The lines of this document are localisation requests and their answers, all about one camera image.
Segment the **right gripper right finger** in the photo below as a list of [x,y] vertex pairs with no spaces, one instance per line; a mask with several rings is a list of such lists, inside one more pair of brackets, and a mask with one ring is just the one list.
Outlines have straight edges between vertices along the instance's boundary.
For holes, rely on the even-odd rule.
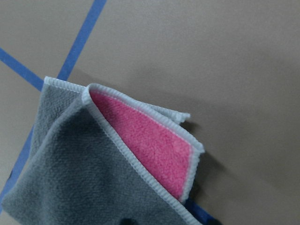
[[222,224],[217,219],[210,218],[207,220],[207,225],[222,225]]

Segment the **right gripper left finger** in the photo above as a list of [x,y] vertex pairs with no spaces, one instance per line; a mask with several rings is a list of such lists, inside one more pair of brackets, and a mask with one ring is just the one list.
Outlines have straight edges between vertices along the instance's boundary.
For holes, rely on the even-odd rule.
[[132,219],[132,218],[123,218],[120,221],[120,225],[139,225],[139,223],[135,219]]

